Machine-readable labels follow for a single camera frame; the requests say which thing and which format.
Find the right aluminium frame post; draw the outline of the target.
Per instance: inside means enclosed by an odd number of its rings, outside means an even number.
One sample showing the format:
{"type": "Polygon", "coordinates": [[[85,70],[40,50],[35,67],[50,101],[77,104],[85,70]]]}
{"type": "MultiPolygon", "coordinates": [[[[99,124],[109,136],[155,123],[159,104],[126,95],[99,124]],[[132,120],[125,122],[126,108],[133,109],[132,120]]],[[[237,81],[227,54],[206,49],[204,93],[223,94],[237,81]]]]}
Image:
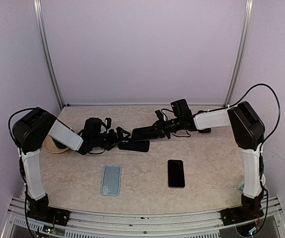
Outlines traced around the right aluminium frame post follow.
{"type": "Polygon", "coordinates": [[[239,46],[238,46],[237,55],[235,58],[234,68],[233,68],[232,75],[231,75],[231,82],[230,82],[230,85],[229,85],[229,88],[226,94],[226,99],[223,104],[224,106],[227,106],[230,104],[232,96],[235,91],[236,83],[237,83],[238,76],[240,73],[242,60],[244,57],[246,41],[247,41],[247,37],[249,34],[249,26],[250,26],[250,21],[251,21],[253,2],[254,2],[253,0],[246,1],[239,46]]]}

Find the aluminium frame post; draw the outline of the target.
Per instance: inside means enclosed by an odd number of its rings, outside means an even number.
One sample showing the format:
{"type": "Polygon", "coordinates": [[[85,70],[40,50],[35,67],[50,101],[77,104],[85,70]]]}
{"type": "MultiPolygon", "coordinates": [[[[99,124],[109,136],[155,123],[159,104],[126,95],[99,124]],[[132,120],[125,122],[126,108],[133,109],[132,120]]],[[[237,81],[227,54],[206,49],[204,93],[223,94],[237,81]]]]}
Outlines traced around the aluminium frame post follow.
{"type": "Polygon", "coordinates": [[[44,17],[43,17],[43,12],[42,12],[42,3],[40,0],[34,0],[33,1],[33,7],[34,7],[34,12],[35,12],[35,17],[36,17],[36,22],[38,25],[38,31],[40,35],[40,40],[41,40],[41,45],[45,57],[45,62],[46,66],[48,69],[49,77],[50,77],[50,83],[51,86],[54,90],[54,95],[56,98],[56,101],[58,103],[59,109],[62,110],[65,106],[63,97],[59,88],[58,81],[56,79],[55,71],[54,71],[54,66],[53,62],[51,59],[51,54],[50,54],[50,49],[47,41],[47,35],[46,35],[46,27],[44,23],[44,17]]]}
{"type": "Polygon", "coordinates": [[[250,21],[251,21],[253,2],[254,2],[253,0],[246,1],[239,46],[238,46],[237,55],[235,58],[234,68],[233,68],[232,75],[231,75],[231,82],[230,82],[230,85],[229,85],[229,88],[226,94],[226,99],[223,104],[224,106],[227,106],[230,104],[232,96],[235,91],[236,83],[237,83],[238,76],[240,73],[242,60],[244,57],[246,41],[247,41],[247,37],[249,34],[249,26],[250,26],[250,21]]]}

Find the left aluminium frame post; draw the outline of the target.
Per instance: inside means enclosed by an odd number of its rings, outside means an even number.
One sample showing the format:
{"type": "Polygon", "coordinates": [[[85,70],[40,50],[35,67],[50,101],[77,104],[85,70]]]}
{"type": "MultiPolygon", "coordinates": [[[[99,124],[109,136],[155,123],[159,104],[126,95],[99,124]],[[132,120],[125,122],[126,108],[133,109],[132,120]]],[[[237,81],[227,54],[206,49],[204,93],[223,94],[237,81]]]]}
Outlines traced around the left aluminium frame post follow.
{"type": "Polygon", "coordinates": [[[35,17],[36,17],[36,22],[38,25],[38,31],[40,35],[40,40],[41,40],[41,45],[45,57],[45,62],[46,66],[48,69],[49,77],[50,77],[50,83],[51,86],[54,90],[54,95],[56,98],[56,101],[58,103],[59,109],[62,110],[65,106],[63,97],[59,88],[58,81],[56,79],[55,71],[54,71],[54,66],[53,62],[51,59],[51,54],[50,54],[50,49],[47,41],[47,35],[46,35],[46,27],[44,23],[44,17],[43,17],[43,12],[42,12],[42,3],[40,0],[34,0],[33,1],[33,7],[34,7],[34,12],[35,12],[35,17]]]}

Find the aluminium front rail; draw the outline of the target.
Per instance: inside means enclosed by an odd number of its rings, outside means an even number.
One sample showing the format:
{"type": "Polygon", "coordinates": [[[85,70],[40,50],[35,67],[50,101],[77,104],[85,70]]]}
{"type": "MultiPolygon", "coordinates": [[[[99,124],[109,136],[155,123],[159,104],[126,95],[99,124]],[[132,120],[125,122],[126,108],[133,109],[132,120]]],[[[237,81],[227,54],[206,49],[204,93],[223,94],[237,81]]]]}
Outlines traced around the aluminium front rail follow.
{"type": "Polygon", "coordinates": [[[264,216],[230,219],[222,208],[185,213],[135,213],[116,210],[68,210],[49,222],[26,218],[24,198],[13,197],[0,238],[285,238],[285,216],[277,197],[261,201],[264,216]]]}

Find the white cup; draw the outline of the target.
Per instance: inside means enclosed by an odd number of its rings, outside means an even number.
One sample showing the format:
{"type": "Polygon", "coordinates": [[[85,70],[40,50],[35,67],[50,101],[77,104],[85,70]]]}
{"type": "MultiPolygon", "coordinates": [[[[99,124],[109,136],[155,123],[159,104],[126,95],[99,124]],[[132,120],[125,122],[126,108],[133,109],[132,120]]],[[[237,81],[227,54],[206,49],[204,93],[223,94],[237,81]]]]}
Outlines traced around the white cup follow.
{"type": "Polygon", "coordinates": [[[266,177],[265,177],[264,174],[262,174],[262,175],[260,176],[260,185],[261,185],[262,187],[264,187],[264,186],[265,186],[265,183],[266,183],[266,177]]]}

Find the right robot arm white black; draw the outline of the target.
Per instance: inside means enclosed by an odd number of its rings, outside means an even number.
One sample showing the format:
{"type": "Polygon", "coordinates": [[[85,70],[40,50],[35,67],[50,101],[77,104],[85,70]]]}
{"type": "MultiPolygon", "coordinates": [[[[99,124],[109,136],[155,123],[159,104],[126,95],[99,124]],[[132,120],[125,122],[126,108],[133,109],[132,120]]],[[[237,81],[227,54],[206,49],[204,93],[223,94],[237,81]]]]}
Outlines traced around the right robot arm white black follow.
{"type": "Polygon", "coordinates": [[[143,138],[170,138],[180,130],[208,133],[213,127],[231,127],[244,161],[244,187],[237,215],[242,220],[250,219],[261,208],[266,182],[263,162],[265,126],[260,117],[246,101],[196,114],[192,114],[184,99],[172,102],[171,107],[175,118],[164,119],[163,113],[156,110],[158,120],[142,128],[143,138]]]}

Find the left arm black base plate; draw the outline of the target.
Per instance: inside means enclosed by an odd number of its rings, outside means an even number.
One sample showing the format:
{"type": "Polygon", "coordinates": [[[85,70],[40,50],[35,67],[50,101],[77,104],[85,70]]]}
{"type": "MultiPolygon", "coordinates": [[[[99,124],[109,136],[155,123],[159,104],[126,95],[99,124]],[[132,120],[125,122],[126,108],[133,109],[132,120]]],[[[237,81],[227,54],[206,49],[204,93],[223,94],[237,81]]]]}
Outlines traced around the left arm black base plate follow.
{"type": "Polygon", "coordinates": [[[66,209],[47,207],[45,211],[29,210],[27,217],[53,225],[67,226],[71,212],[66,209]]]}

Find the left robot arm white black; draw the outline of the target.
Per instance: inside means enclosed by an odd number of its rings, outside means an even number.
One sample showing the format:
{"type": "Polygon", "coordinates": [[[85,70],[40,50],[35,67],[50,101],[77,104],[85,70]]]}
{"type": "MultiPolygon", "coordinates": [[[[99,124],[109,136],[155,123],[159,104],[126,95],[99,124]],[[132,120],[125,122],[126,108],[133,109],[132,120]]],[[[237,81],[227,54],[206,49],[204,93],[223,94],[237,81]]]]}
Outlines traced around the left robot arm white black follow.
{"type": "Polygon", "coordinates": [[[109,151],[131,134],[121,127],[111,129],[111,119],[102,121],[89,118],[85,129],[76,133],[55,115],[40,108],[27,108],[27,114],[14,125],[9,125],[9,133],[18,149],[22,176],[27,188],[26,198],[34,205],[34,213],[46,221],[53,216],[53,209],[42,183],[40,152],[46,137],[51,137],[63,146],[81,155],[92,154],[94,148],[109,151]]]}

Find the beige saucer plate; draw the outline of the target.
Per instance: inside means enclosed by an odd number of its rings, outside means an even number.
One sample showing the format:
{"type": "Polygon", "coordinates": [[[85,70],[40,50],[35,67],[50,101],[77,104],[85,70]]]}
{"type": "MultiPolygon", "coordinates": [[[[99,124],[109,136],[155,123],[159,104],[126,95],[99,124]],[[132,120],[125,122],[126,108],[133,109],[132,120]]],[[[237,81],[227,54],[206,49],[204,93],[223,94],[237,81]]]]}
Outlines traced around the beige saucer plate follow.
{"type": "Polygon", "coordinates": [[[44,141],[44,143],[43,143],[43,147],[44,147],[45,151],[47,151],[47,152],[50,153],[50,154],[61,154],[61,153],[64,153],[64,152],[66,152],[66,151],[69,150],[68,147],[63,148],[63,149],[58,148],[58,147],[55,145],[55,143],[54,143],[52,137],[50,137],[50,136],[47,136],[47,137],[46,137],[46,139],[45,139],[45,141],[44,141]]]}

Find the dark blue phone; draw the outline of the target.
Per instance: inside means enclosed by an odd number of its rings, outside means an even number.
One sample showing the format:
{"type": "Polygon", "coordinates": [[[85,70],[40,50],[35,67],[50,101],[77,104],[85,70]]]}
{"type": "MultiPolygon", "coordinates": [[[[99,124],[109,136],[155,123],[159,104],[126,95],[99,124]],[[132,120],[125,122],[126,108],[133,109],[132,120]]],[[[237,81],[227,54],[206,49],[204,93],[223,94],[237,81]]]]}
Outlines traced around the dark blue phone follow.
{"type": "Polygon", "coordinates": [[[144,132],[144,127],[135,128],[132,131],[133,141],[144,141],[144,140],[153,140],[153,139],[160,139],[157,133],[146,133],[144,132]]]}

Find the black phone centre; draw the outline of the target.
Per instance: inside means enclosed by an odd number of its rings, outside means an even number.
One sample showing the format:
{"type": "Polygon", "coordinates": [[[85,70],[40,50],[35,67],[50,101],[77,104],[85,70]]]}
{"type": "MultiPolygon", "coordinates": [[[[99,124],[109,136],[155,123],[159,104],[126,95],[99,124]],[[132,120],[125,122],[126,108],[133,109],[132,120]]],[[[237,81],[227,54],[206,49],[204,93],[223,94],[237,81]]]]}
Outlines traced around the black phone centre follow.
{"type": "Polygon", "coordinates": [[[168,186],[170,188],[184,188],[185,176],[182,160],[168,160],[168,186]]]}

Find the light blue phone case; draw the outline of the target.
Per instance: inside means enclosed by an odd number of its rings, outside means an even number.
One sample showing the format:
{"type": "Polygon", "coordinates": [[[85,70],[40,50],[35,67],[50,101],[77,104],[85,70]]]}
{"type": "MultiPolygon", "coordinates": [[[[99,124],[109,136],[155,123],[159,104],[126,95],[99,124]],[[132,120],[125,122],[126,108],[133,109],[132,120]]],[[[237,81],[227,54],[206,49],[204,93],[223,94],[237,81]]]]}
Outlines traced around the light blue phone case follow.
{"type": "Polygon", "coordinates": [[[101,184],[101,194],[103,196],[119,196],[121,188],[121,171],[122,168],[119,165],[106,165],[104,167],[101,184]]]}

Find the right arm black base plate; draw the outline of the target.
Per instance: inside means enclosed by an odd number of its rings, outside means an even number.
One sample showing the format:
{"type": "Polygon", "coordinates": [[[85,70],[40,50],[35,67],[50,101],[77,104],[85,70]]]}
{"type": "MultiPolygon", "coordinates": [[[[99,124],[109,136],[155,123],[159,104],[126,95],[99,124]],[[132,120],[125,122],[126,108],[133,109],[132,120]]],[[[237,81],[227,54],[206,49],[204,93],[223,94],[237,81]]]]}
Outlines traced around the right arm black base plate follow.
{"type": "Polygon", "coordinates": [[[263,215],[264,212],[262,208],[245,211],[241,206],[226,208],[220,211],[220,216],[224,226],[254,220],[258,217],[263,217],[263,215]]]}

